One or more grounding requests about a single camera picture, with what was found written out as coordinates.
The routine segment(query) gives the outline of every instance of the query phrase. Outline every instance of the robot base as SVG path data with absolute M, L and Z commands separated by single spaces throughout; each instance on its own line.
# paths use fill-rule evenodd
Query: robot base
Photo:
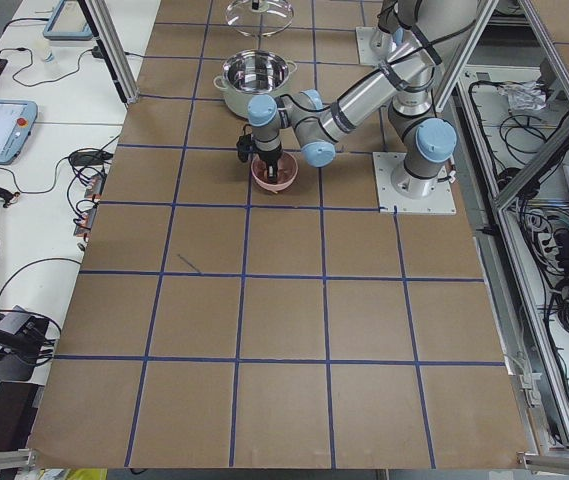
M 371 38 L 377 29 L 374 27 L 356 27 L 357 52 L 360 56 L 360 65 L 379 65 L 380 59 L 371 49 Z
M 424 215 L 455 215 L 455 201 L 449 182 L 435 184 L 433 192 L 425 198 L 414 200 L 399 193 L 391 184 L 391 173 L 396 165 L 404 160 L 404 153 L 373 153 L 375 166 L 375 182 L 380 212 L 413 213 Z M 442 167 L 439 177 L 446 177 L 446 169 Z

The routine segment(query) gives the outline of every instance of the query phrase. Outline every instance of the pink bowl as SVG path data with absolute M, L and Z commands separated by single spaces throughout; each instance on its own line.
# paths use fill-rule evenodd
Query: pink bowl
M 268 183 L 266 180 L 266 163 L 257 155 L 251 160 L 251 174 L 257 183 L 264 190 L 269 192 L 279 192 L 288 188 L 297 176 L 297 160 L 290 153 L 283 152 L 282 157 L 277 161 L 277 183 Z

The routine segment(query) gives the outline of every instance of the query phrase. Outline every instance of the pot lid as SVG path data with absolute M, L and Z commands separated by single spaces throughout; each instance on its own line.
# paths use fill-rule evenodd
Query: pot lid
M 287 0 L 234 0 L 226 8 L 226 23 L 242 35 L 269 37 L 293 21 L 293 6 Z

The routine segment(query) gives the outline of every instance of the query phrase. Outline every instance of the stainless steel pot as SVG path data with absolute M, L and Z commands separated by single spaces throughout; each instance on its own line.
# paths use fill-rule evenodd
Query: stainless steel pot
M 223 75 L 213 79 L 223 93 L 226 106 L 236 115 L 248 116 L 248 102 L 253 96 L 277 97 L 289 91 L 289 81 L 297 70 L 294 62 L 272 52 L 244 50 L 224 62 Z

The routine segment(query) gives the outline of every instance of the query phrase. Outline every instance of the robotic arm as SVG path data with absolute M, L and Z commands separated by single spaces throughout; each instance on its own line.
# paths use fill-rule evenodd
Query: robotic arm
M 394 43 L 403 37 L 401 43 L 338 100 L 324 107 L 315 90 L 253 98 L 248 106 L 252 146 L 266 163 L 267 180 L 277 181 L 281 129 L 293 128 L 306 161 L 323 167 L 335 157 L 334 145 L 342 137 L 393 100 L 389 120 L 408 150 L 402 171 L 393 174 L 394 184 L 412 198 L 428 194 L 457 141 L 453 127 L 428 113 L 434 69 L 473 27 L 477 6 L 477 0 L 384 0 L 375 37 L 385 52 L 391 37 Z

